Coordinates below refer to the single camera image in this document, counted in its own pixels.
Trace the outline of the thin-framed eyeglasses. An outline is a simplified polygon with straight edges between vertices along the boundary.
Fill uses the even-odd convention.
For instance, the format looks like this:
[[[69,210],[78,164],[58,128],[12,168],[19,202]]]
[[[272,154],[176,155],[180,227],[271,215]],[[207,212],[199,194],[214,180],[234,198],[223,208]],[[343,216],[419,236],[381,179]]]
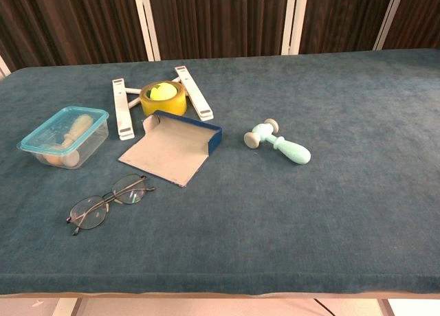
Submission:
[[[72,236],[77,236],[81,230],[90,230],[101,225],[112,202],[133,205],[140,202],[149,192],[155,191],[155,188],[148,187],[146,182],[145,175],[128,174],[116,181],[110,192],[102,196],[89,196],[77,202],[66,218],[67,224],[75,225]]]

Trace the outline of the clear blue plastic container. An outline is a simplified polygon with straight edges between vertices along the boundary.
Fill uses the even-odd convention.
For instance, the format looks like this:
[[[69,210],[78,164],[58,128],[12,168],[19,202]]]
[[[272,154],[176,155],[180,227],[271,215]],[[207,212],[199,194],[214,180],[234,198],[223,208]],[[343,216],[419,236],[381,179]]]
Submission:
[[[77,117],[80,115],[89,115],[93,119],[90,128],[85,131],[70,147],[64,150],[54,150],[52,147],[62,144],[64,134],[68,133],[70,127]],[[41,163],[49,164],[43,155],[68,155],[72,151],[78,151],[80,160],[73,168],[68,168],[64,165],[54,166],[66,169],[77,169],[92,156],[97,149],[102,145],[109,136],[109,129],[107,119],[109,113],[102,109],[93,109],[83,106],[67,106],[48,120],[43,122],[40,126],[35,128],[30,134],[25,136],[16,147],[19,150],[30,153]]]

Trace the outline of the yellow tape roll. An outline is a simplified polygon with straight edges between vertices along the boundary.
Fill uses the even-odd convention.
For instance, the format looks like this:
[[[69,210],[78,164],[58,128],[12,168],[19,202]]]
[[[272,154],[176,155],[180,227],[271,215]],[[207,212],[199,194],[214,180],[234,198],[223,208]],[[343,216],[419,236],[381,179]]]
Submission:
[[[171,83],[176,89],[177,94],[168,100],[152,100],[149,98],[150,90],[158,83]],[[145,116],[149,116],[155,111],[165,111],[175,115],[183,115],[187,110],[185,88],[179,82],[173,81],[159,81],[146,85],[141,89],[140,102]]]

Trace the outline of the mint green toy hammer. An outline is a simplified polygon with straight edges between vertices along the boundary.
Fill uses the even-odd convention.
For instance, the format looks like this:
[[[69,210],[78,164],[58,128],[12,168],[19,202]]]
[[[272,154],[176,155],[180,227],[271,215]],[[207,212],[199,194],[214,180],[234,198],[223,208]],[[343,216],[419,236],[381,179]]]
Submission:
[[[278,123],[268,118],[263,123],[256,125],[250,132],[246,132],[243,141],[248,148],[258,148],[261,142],[269,142],[274,150],[284,154],[292,162],[305,165],[311,160],[311,153],[300,144],[287,141],[282,136],[275,136],[279,130]]]

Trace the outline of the yellow-green tennis ball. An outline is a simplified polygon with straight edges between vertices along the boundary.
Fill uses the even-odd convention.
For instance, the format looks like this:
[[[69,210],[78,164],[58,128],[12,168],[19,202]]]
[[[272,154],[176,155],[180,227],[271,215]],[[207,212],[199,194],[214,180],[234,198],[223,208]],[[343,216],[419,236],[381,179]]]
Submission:
[[[177,89],[171,83],[161,82],[150,90],[149,98],[152,100],[168,100],[176,94]]]

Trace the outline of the blue table cloth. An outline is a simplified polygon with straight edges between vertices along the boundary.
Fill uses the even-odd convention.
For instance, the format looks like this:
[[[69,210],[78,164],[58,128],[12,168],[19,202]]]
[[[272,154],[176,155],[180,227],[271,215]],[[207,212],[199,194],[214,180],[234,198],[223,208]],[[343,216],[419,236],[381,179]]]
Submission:
[[[0,81],[0,294],[440,292],[440,49],[184,60],[223,130],[185,188],[156,177],[72,236],[79,200],[132,173],[109,137],[79,169],[17,144],[66,106],[114,111],[111,82],[179,60],[28,67]],[[266,119],[305,165],[243,136]]]

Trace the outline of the white folding laptop stand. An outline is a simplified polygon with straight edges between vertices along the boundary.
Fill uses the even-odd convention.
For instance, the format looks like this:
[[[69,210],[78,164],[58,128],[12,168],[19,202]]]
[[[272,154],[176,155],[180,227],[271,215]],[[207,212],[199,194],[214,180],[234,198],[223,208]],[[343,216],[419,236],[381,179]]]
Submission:
[[[175,71],[177,73],[177,77],[169,81],[179,82],[183,85],[185,88],[186,99],[191,101],[192,106],[200,120],[212,120],[214,118],[213,111],[187,67],[181,65],[176,67]],[[132,139],[134,138],[134,130],[130,109],[138,104],[141,104],[141,89],[127,88],[123,78],[116,78],[112,80],[112,85],[118,135],[121,140]]]

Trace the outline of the cream wooden toy mallet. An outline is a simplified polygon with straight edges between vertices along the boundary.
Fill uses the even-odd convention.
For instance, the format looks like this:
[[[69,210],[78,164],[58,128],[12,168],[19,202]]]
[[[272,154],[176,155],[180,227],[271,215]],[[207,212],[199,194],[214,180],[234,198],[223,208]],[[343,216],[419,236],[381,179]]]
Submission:
[[[62,144],[52,147],[54,150],[64,150],[70,147],[85,131],[87,131],[93,123],[92,117],[89,115],[80,115],[76,118],[68,133],[64,134]],[[51,165],[64,165],[68,168],[76,166],[80,160],[78,151],[74,150],[68,155],[43,155],[43,158]]]

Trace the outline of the white table leg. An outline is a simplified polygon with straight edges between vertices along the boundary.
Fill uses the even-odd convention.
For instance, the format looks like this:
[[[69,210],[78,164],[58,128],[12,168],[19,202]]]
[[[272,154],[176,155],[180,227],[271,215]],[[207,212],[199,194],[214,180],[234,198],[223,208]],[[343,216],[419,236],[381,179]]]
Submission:
[[[77,316],[82,298],[60,298],[52,316]]]
[[[382,313],[382,316],[395,316],[393,309],[387,299],[378,299],[377,303]]]

